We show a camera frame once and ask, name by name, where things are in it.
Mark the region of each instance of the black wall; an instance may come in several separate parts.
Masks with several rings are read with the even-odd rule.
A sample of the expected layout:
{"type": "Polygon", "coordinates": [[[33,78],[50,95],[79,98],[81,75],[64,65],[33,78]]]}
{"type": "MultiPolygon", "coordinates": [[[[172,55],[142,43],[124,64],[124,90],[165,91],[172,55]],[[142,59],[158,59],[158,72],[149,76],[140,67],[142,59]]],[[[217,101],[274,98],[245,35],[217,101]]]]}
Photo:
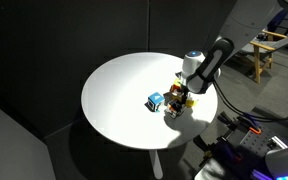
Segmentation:
{"type": "Polygon", "coordinates": [[[74,120],[98,66],[133,52],[205,50],[233,4],[0,0],[0,99],[47,136],[74,120]]]}

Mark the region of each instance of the table leg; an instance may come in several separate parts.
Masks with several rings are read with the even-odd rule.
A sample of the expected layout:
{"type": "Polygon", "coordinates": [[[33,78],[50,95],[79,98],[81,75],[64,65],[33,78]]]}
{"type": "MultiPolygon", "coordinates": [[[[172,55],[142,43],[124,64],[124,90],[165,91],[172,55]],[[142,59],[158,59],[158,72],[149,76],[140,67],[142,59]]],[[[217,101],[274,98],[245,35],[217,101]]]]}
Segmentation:
{"type": "Polygon", "coordinates": [[[150,157],[152,162],[152,167],[156,179],[162,179],[163,171],[161,167],[160,159],[158,158],[157,150],[150,150],[150,157]]]}

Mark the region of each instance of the white round table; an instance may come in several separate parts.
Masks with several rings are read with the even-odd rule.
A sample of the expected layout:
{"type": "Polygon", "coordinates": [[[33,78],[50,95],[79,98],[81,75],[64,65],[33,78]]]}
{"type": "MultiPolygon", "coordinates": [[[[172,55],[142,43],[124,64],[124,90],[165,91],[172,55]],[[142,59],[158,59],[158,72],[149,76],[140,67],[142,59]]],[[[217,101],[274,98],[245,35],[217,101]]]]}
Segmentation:
{"type": "Polygon", "coordinates": [[[82,109],[90,124],[118,144],[149,150],[157,179],[163,173],[156,150],[192,140],[207,128],[217,110],[213,86],[176,119],[165,113],[166,106],[160,106],[160,112],[145,106],[151,94],[169,91],[182,63],[183,59],[161,53],[121,56],[96,69],[82,91],[82,109]]]}

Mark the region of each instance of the cable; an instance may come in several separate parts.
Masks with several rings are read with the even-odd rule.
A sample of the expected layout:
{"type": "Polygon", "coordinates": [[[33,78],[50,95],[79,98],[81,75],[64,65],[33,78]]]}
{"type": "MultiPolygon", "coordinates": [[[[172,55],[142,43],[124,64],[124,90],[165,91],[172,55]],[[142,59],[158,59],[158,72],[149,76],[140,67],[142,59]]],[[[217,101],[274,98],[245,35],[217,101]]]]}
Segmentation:
{"type": "Polygon", "coordinates": [[[219,85],[217,84],[216,81],[214,81],[213,84],[214,84],[215,89],[219,93],[219,96],[222,99],[223,103],[229,109],[231,109],[233,112],[235,112],[236,114],[238,114],[240,116],[243,116],[245,118],[251,119],[252,121],[255,120],[258,122],[276,122],[276,121],[287,121],[288,120],[288,117],[286,117],[286,118],[266,118],[266,117],[251,115],[251,114],[248,114],[244,111],[241,111],[228,101],[228,99],[225,97],[223,91],[221,90],[221,88],[219,87],[219,85]]]}

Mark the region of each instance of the wooden chair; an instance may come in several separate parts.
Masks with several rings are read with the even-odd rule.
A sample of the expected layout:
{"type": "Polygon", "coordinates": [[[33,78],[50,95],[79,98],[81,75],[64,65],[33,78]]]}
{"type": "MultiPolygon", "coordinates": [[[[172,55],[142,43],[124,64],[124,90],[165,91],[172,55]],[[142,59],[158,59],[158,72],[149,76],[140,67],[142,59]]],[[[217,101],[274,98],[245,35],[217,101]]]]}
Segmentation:
{"type": "Polygon", "coordinates": [[[266,68],[272,68],[273,52],[288,46],[288,36],[268,31],[263,31],[263,33],[267,34],[267,41],[254,39],[238,52],[239,57],[243,59],[247,55],[254,57],[255,81],[258,84],[260,83],[260,74],[266,68]],[[281,40],[273,41],[273,37],[279,37],[281,40]]]}

